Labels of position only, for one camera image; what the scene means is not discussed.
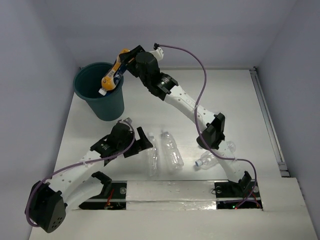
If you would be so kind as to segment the clear crushed bottle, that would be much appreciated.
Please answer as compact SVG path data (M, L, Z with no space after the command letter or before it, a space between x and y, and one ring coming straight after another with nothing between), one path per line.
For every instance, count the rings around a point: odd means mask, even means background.
M147 149L147 173L149 177L155 177L159 174L159 145L152 132L147 134L148 140L152 143L152 148Z
M163 155L171 173L178 172L184 167L184 161L178 149L175 138L167 130L161 132L161 147Z

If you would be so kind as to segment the orange juice bottle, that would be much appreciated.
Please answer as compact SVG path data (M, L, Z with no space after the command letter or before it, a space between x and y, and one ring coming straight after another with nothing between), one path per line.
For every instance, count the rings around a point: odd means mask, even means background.
M113 91L117 87L120 79L126 71L126 66L121 63L120 54L125 54L129 51L129 49L124 48L117 56L111 69L101 79L101 88L99 89L98 93L102 96L105 96L107 93Z

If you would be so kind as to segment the clear bottle blue cap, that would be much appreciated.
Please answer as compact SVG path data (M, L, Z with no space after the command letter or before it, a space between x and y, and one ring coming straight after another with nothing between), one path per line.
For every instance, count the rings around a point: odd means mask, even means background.
M226 142L228 149L234 153L237 149L236 144L233 141L227 141ZM199 159L195 161L195 166L203 169L203 170L208 170L218 164L217 158L210 152L210 151L205 151Z

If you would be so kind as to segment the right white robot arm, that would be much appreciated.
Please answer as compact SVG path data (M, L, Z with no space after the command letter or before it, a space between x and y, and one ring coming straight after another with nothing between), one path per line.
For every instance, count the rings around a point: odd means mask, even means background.
M145 51L139 45L119 54L119 61L153 96L175 107L195 124L198 145L215 156L225 171L231 192L242 196L252 189L251 182L257 180L241 168L240 159L235 158L228 147L224 135L225 116L206 110L199 99L190 97L173 77L160 71L158 61L164 56L162 48L155 44L153 51Z

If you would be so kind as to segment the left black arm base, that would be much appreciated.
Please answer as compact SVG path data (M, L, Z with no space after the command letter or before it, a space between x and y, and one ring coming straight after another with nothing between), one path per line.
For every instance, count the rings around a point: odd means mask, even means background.
M127 206L127 181L113 181L98 171L91 175L102 185L101 192L84 201L78 207L81 210L125 210Z

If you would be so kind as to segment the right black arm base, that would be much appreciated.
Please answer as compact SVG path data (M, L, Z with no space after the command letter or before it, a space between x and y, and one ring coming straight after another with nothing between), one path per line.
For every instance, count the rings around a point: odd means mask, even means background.
M238 183L229 180L215 182L211 193L216 197L218 210L263 208L258 184L247 171Z

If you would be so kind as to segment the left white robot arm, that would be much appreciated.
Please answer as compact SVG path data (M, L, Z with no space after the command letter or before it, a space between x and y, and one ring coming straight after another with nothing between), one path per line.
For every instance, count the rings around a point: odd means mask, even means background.
M101 172L108 163L151 148L153 144L141 127L134 129L129 118L119 120L81 160L32 186L24 210L28 224L47 233L55 231L69 210L95 195L104 198L110 194L112 180Z

